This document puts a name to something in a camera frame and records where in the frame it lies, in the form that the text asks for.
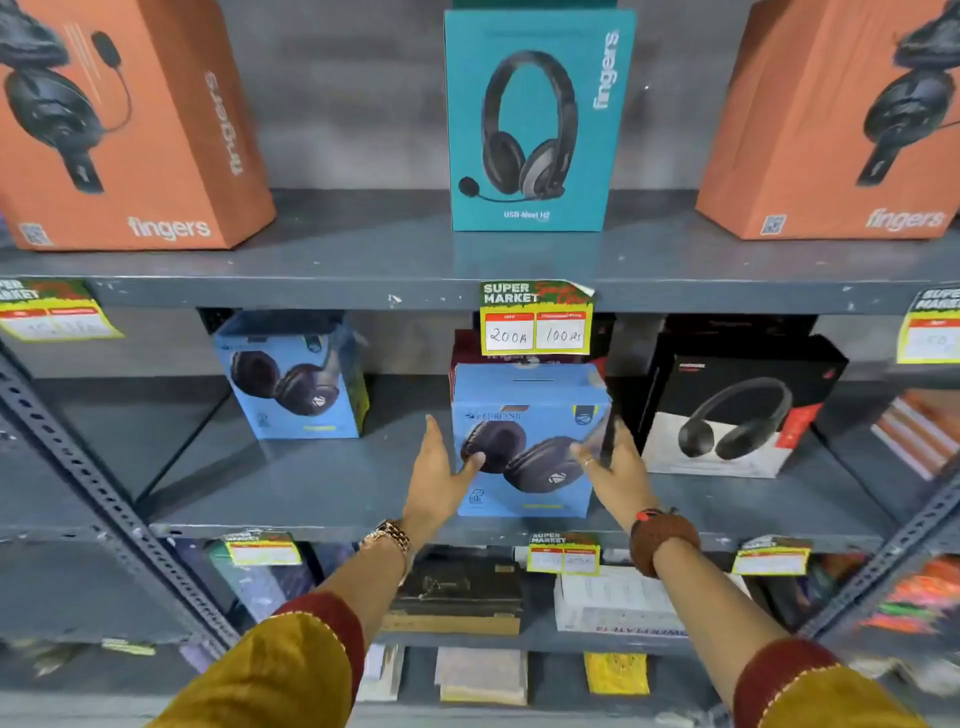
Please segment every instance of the human hand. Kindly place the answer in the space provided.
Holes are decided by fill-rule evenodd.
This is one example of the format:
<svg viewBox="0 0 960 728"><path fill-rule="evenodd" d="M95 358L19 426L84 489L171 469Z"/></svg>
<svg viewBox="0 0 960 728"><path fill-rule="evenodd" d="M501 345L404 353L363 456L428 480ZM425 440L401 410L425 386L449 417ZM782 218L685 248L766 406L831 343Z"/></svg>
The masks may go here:
<svg viewBox="0 0 960 728"><path fill-rule="evenodd" d="M467 494L467 487L486 459L483 452L477 452L464 463L459 473L452 473L440 426L433 417L426 416L426 432L414 462L410 491L400 522L414 550L423 548L457 512L457 506Z"/></svg>
<svg viewBox="0 0 960 728"><path fill-rule="evenodd" d="M614 422L613 457L609 470L600 465L590 449L583 445L571 445L570 451L593 484L593 492L627 533L633 528L637 513L660 507L650 487L647 467L636 451L634 436L620 418Z"/></svg>

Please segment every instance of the headphone image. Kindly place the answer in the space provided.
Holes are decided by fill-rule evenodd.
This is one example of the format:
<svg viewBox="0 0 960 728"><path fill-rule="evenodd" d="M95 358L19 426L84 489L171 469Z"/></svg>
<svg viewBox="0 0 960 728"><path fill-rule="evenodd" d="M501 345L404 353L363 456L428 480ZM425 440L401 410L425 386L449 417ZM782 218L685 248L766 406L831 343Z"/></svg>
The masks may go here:
<svg viewBox="0 0 960 728"><path fill-rule="evenodd" d="M322 350L319 336L306 336L307 348ZM285 375L266 352L236 352L230 360L230 380L250 397L276 400L284 409L302 417L317 417L340 396L340 359L332 348L323 366L298 364Z"/></svg>
<svg viewBox="0 0 960 728"><path fill-rule="evenodd" d="M557 97L557 136L542 142L530 157L523 155L519 143L500 131L500 103L514 72L526 63L546 74ZM487 84L481 112L483 168L487 179L505 195L519 192L523 197L497 200L480 194L480 185L464 177L457 185L467 197L479 197L492 203L521 203L531 200L555 200L564 194L564 180L573 159L577 141L577 102L573 83L553 56L542 51L518 51L500 62Z"/></svg>
<svg viewBox="0 0 960 728"><path fill-rule="evenodd" d="M587 419L585 411L589 410ZM574 417L578 425L592 419L593 405L577 406ZM607 418L604 417L586 438L589 441L603 436ZM579 442L572 437L551 437L533 447L527 447L523 427L511 420L484 420L470 431L460 448L460 457L467 462L471 455L487 455L481 473L502 474L504 479L521 493L552 493L572 483L584 474L570 446Z"/></svg>
<svg viewBox="0 0 960 728"><path fill-rule="evenodd" d="M713 428L707 422L707 415L721 402L753 389L779 389L780 404L770 417L753 419L739 425L720 438L714 447ZM717 453L721 460L736 460L760 449L769 440L783 418L787 416L793 406L793 394L786 384L770 376L758 376L754 379L737 382L722 389L709 400L705 401L688 419L677 433L677 443L680 451L687 457L700 457L711 450Z"/></svg>
<svg viewBox="0 0 960 728"><path fill-rule="evenodd" d="M80 26L71 23L65 28L84 69L99 76ZM130 123L133 103L113 41L101 31L92 33L89 40L103 64L116 72L127 99L126 115L113 127L104 127L79 86L51 70L70 63L62 39L49 26L20 10L17 0L0 0L0 64L12 69L4 81L4 91L13 118L34 139L60 153L78 190L99 194L104 187L89 151L106 134L119 132Z"/></svg>
<svg viewBox="0 0 960 728"><path fill-rule="evenodd" d="M940 17L902 38L894 63L910 70L884 88L867 112L863 132L876 146L857 186L883 183L901 149L955 126L941 124L956 90L947 71L960 66L960 0L948 0Z"/></svg>

